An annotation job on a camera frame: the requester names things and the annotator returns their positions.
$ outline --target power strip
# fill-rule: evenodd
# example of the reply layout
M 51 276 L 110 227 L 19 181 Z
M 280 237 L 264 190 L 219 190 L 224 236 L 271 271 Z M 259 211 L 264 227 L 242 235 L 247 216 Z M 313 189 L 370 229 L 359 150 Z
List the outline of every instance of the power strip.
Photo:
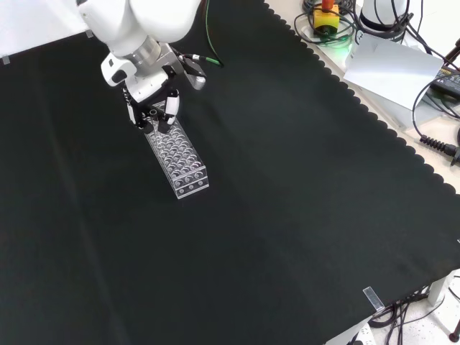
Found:
M 368 323 L 366 323 L 366 325 L 363 328 L 361 328 L 361 331 L 359 331 L 356 341 L 362 342 L 362 345 L 377 345 Z

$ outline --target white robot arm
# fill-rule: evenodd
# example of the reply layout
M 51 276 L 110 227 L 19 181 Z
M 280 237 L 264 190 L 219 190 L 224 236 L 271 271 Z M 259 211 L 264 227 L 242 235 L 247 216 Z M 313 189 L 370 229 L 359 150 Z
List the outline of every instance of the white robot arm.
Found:
M 124 83 L 132 122 L 149 132 L 148 113 L 166 100 L 159 121 L 163 131 L 179 109 L 177 90 L 168 83 L 184 73 L 196 89 L 206 82 L 203 70 L 173 52 L 169 43 L 182 39 L 192 27 L 201 0 L 76 0 L 78 11 L 94 35 L 110 50 L 101 69 L 110 86 Z

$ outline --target power cord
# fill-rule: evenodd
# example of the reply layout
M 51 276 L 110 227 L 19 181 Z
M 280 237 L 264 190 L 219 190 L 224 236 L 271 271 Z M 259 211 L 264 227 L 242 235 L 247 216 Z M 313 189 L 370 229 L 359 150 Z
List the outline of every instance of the power cord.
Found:
M 324 32 L 320 32 L 317 29 L 315 29 L 315 27 L 313 26 L 313 22 L 311 20 L 311 17 L 313 16 L 314 11 L 322 11 L 322 12 L 326 12 L 326 13 L 333 13 L 336 16 L 339 17 L 341 22 L 346 22 L 349 26 L 346 27 L 345 29 L 342 29 L 341 31 L 337 32 L 336 34 L 326 34 Z M 302 18 L 302 17 L 307 17 L 308 18 L 308 23 L 310 24 L 313 32 L 315 32 L 315 34 L 317 34 L 320 37 L 320 40 L 313 41 L 310 38 L 306 37 L 303 34 L 303 32 L 301 32 L 298 29 L 298 20 L 300 18 Z M 342 36 L 337 37 L 337 35 L 344 33 L 345 31 L 349 30 L 350 28 L 351 28 L 350 33 L 343 34 Z M 302 38 L 302 40 L 306 41 L 307 43 L 311 43 L 311 44 L 314 44 L 314 45 L 327 45 L 327 44 L 330 44 L 332 42 L 343 42 L 343 41 L 349 40 L 354 35 L 355 26 L 354 26 L 353 22 L 350 22 L 350 20 L 348 18 L 346 18 L 345 16 L 341 15 L 340 13 L 337 13 L 337 12 L 332 11 L 330 9 L 322 9 L 322 8 L 319 8 L 319 7 L 312 7 L 309 12 L 299 14 L 296 18 L 294 18 L 294 30 L 297 33 L 297 35 L 300 38 Z
M 388 334 L 385 338 L 385 345 L 389 345 L 392 335 L 394 334 L 396 330 L 397 330 L 397 345 L 403 345 L 404 333 L 403 333 L 402 326 L 407 323 L 414 322 L 414 321 L 405 322 L 406 316 L 408 314 L 409 306 L 412 303 L 428 298 L 429 292 L 430 292 L 429 287 L 423 287 L 421 290 L 413 293 L 411 296 L 405 298 L 404 300 L 401 300 L 401 301 L 398 301 L 392 304 L 390 307 L 387 307 L 386 309 L 384 309 L 379 315 L 372 318 L 369 321 L 369 326 L 372 328 L 383 328 L 383 327 L 387 327 L 391 325 L 390 330 L 388 331 Z M 426 316 L 430 315 L 437 308 L 432 310 Z M 386 316 L 388 313 L 392 314 L 388 320 L 378 321 L 383 316 Z
M 221 58 L 220 58 L 219 55 L 217 54 L 216 50 L 214 49 L 213 43 L 212 43 L 212 41 L 211 41 L 211 36 L 209 35 L 209 25 L 208 25 L 209 1 L 210 1 L 210 0 L 205 0 L 205 7 L 206 7 L 206 11 L 205 11 L 206 38 L 208 39 L 208 45 L 209 45 L 209 47 L 211 48 L 211 50 L 212 50 L 214 56 L 215 56 L 216 59 L 218 60 L 220 66 L 221 66 L 221 67 L 224 67 L 224 63 L 222 62 Z
M 353 37 L 355 33 L 355 25 L 353 21 L 350 21 L 350 19 L 345 17 L 345 14 L 351 14 L 351 4 L 352 0 L 342 0 L 339 2 L 336 2 L 336 4 L 339 5 L 339 12 L 332 11 L 330 9 L 322 9 L 321 4 L 317 4 L 315 0 L 304 0 L 303 2 L 303 10 L 305 11 L 302 14 L 299 14 L 295 19 L 294 19 L 294 30 L 297 33 L 297 35 L 302 38 L 302 40 L 306 41 L 307 43 L 311 43 L 313 45 L 328 45 L 331 43 L 337 43 L 337 42 L 344 42 L 349 40 L 350 38 Z M 312 16 L 314 11 L 322 11 L 326 13 L 332 13 L 335 14 L 336 16 L 339 17 L 340 22 L 345 22 L 348 24 L 347 27 L 342 29 L 341 31 L 335 33 L 335 34 L 329 34 L 325 32 L 320 32 L 318 31 L 312 22 Z M 313 30 L 313 32 L 319 36 L 319 40 L 312 40 L 309 37 L 306 37 L 303 32 L 301 32 L 298 29 L 298 20 L 302 17 L 306 17 L 308 19 L 308 23 Z
M 427 85 L 425 85 L 425 87 L 418 93 L 417 97 L 415 98 L 415 101 L 414 101 L 414 104 L 413 104 L 413 107 L 412 107 L 412 123 L 413 123 L 414 129 L 416 130 L 418 135 L 420 135 L 420 142 L 425 144 L 425 145 L 427 145 L 427 146 L 429 146 L 429 147 L 434 148 L 435 150 L 438 150 L 439 152 L 443 152 L 444 154 L 446 154 L 446 155 L 448 155 L 450 157 L 453 157 L 452 162 L 451 162 L 451 166 L 453 166 L 456 163 L 460 163 L 460 147 L 456 146 L 456 145 L 452 145 L 452 144 L 446 144 L 444 142 L 441 142 L 439 140 L 436 140 L 434 138 L 430 138 L 430 137 L 422 134 L 422 132 L 419 130 L 419 128 L 417 127 L 417 124 L 416 124 L 415 107 L 418 104 L 418 99 L 422 96 L 422 94 L 425 92 L 425 90 L 427 88 L 429 88 L 434 82 L 439 81 L 439 80 L 444 79 L 444 78 L 449 78 L 449 77 L 451 77 L 453 75 L 460 75 L 460 69 L 452 61 L 450 61 L 445 56 L 443 56 L 439 52 L 436 52 L 433 48 L 428 46 L 426 44 L 425 40 L 423 38 L 421 38 L 421 36 L 414 30 L 414 28 L 410 24 L 409 24 L 409 29 L 407 30 L 407 32 L 409 33 L 409 35 L 411 35 L 417 41 L 419 41 L 419 43 L 422 44 L 422 46 L 424 46 L 425 49 L 430 50 L 431 52 L 433 52 L 434 54 L 436 54 L 437 56 L 442 58 L 446 64 L 451 65 L 456 70 L 458 70 L 458 73 L 452 73 L 451 75 L 444 75 L 444 76 L 438 77 L 438 78 L 434 79 L 433 81 L 431 81 L 430 83 L 428 83 Z M 452 111 L 452 114 L 449 114 L 449 116 L 452 115 L 452 117 L 457 118 L 458 114 L 450 106 L 447 106 L 445 103 L 443 103 L 443 104 L 447 109 Z

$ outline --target black cloth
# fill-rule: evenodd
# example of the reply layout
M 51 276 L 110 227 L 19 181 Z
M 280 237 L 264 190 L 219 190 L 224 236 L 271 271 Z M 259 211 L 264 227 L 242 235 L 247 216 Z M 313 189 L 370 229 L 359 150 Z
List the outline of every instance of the black cloth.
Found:
M 183 86 L 211 187 L 176 200 L 107 49 L 0 68 L 0 342 L 322 344 L 460 267 L 460 201 L 260 0 L 210 4 Z M 210 55 L 200 10 L 175 47 Z

